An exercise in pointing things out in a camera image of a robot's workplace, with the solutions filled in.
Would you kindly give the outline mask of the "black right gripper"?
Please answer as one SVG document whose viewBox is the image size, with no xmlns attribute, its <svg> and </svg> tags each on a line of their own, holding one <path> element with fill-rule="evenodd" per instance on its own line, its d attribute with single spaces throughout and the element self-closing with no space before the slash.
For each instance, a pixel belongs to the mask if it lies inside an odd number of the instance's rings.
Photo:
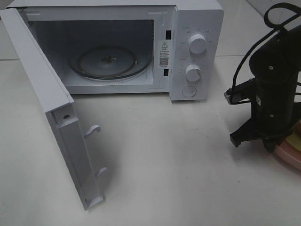
<svg viewBox="0 0 301 226">
<path fill-rule="evenodd" d="M 299 121 L 299 104 L 294 95 L 257 94 L 251 104 L 251 118 L 230 134 L 235 147 L 242 142 L 263 139 L 263 146 L 274 152 L 282 143 L 280 137 L 289 135 Z"/>
</svg>

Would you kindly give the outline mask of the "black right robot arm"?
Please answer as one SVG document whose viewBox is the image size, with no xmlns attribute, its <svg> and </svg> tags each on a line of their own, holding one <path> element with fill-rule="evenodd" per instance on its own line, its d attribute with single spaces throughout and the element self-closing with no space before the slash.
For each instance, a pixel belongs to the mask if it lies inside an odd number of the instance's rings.
<svg viewBox="0 0 301 226">
<path fill-rule="evenodd" d="M 225 92 L 227 101 L 250 100 L 251 118 L 230 134 L 235 147 L 262 140 L 273 152 L 301 119 L 301 104 L 294 101 L 301 71 L 301 28 L 280 32 L 256 50 L 249 60 L 253 79 Z"/>
</svg>

